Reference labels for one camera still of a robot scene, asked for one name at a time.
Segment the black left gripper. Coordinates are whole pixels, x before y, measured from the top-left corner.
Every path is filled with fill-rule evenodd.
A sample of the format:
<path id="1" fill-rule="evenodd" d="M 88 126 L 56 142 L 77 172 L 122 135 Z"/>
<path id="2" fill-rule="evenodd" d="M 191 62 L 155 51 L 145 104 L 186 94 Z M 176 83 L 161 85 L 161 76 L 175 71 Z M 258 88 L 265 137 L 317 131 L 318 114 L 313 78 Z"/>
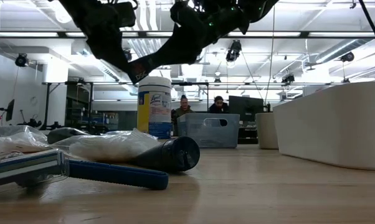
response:
<path id="1" fill-rule="evenodd" d="M 87 34 L 87 44 L 97 59 L 104 60 L 125 73 L 131 73 L 121 46 L 122 33 L 119 28 L 101 27 L 114 21 L 114 8 L 96 0 L 59 0 L 59 3 L 74 24 Z"/>

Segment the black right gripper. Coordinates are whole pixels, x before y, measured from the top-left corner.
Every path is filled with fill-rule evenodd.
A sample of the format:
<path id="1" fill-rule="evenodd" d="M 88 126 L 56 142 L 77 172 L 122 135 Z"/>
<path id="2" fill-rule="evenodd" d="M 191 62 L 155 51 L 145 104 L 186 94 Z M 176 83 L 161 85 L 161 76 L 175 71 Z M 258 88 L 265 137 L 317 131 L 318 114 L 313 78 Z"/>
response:
<path id="1" fill-rule="evenodd" d="M 193 3 L 194 8 L 187 1 L 176 1 L 171 7 L 171 19 L 188 31 L 173 30 L 162 46 L 162 64 L 194 63 L 203 48 L 194 34 L 201 35 L 203 44 L 214 44 L 233 30 L 245 34 L 249 28 L 250 22 L 237 1 L 194 0 Z"/>

